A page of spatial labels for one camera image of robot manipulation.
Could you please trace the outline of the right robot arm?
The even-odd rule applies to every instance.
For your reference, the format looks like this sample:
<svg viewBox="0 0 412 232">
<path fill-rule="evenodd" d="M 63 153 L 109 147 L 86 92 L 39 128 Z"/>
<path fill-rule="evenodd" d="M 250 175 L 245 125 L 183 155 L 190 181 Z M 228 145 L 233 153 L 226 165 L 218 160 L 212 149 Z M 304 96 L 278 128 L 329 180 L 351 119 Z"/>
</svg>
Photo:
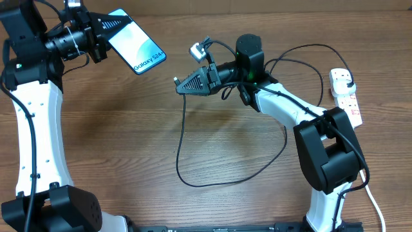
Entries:
<svg viewBox="0 0 412 232">
<path fill-rule="evenodd" d="M 341 218 L 349 192 L 360 171 L 368 170 L 364 155 L 347 113 L 334 107 L 326 110 L 288 92 L 267 70 L 261 38 L 254 34 L 238 37 L 234 60 L 217 65 L 209 51 L 214 40 L 206 37 L 189 48 L 202 66 L 186 79 L 175 79 L 177 94 L 209 96 L 237 88 L 243 104 L 273 117 L 293 130 L 301 171 L 312 187 L 310 207 L 300 222 L 276 222 L 269 231 L 363 231 L 360 222 Z"/>
</svg>

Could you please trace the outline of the blue-screen Samsung smartphone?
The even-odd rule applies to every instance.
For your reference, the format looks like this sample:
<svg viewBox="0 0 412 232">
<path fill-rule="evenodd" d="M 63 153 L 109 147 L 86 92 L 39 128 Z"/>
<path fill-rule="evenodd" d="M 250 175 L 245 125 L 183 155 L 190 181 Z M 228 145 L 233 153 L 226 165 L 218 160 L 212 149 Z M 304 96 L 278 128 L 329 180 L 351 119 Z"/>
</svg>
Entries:
<svg viewBox="0 0 412 232">
<path fill-rule="evenodd" d="M 166 53 L 134 21 L 114 35 L 109 44 L 137 75 L 164 62 Z"/>
</svg>

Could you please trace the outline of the white power strip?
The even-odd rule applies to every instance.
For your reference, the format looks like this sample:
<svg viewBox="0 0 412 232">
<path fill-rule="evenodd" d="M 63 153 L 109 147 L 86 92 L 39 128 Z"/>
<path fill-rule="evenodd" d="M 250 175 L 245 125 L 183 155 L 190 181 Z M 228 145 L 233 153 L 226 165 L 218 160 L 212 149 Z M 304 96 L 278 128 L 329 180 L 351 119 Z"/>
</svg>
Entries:
<svg viewBox="0 0 412 232">
<path fill-rule="evenodd" d="M 344 68 L 334 68 L 329 72 L 329 79 L 330 79 L 330 89 L 333 79 L 343 81 L 349 84 L 351 83 L 351 74 L 347 69 Z M 339 108 L 343 109 L 353 128 L 356 128 L 362 124 L 362 117 L 361 112 L 359 109 L 359 104 L 357 102 L 356 94 L 353 93 L 351 95 L 345 95 L 344 97 L 333 97 L 335 105 Z"/>
</svg>

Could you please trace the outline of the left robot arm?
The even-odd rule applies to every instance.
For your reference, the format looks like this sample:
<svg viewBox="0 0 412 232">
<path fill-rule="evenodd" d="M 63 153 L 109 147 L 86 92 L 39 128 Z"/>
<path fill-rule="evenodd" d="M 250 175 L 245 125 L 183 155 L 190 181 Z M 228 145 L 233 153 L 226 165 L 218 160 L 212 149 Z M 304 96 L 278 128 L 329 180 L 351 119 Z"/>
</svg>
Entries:
<svg viewBox="0 0 412 232">
<path fill-rule="evenodd" d="M 74 186 L 61 132 L 64 62 L 105 59 L 109 39 L 131 19 L 81 1 L 66 1 L 58 18 L 49 30 L 34 1 L 1 2 L 1 90 L 15 107 L 20 155 L 16 198 L 2 203 L 2 218 L 16 231 L 135 231 L 129 217 L 103 212 L 94 194 Z"/>
</svg>

